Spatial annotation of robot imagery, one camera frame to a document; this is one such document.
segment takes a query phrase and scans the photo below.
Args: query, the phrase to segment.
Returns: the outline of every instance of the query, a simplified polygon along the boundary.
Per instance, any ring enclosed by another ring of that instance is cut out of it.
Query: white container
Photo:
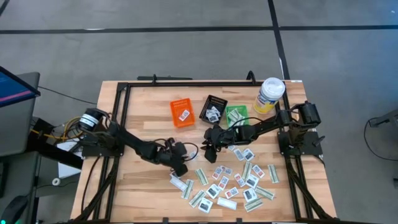
[[[262,83],[259,95],[254,101],[253,107],[257,113],[264,114],[272,110],[279,98],[285,92],[285,84],[278,78],[267,78]]]

